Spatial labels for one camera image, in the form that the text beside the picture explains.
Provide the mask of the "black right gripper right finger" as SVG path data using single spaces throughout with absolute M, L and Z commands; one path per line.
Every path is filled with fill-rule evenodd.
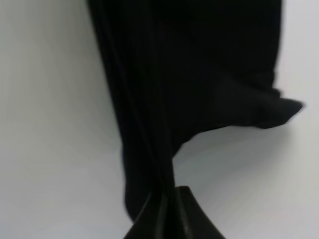
M 175 201 L 166 221 L 168 239 L 223 239 L 187 186 L 175 188 Z

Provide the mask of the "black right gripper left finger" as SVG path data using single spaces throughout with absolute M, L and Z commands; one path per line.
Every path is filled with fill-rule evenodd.
M 172 231 L 168 223 L 172 196 L 164 192 L 151 192 L 126 239 L 170 239 Z

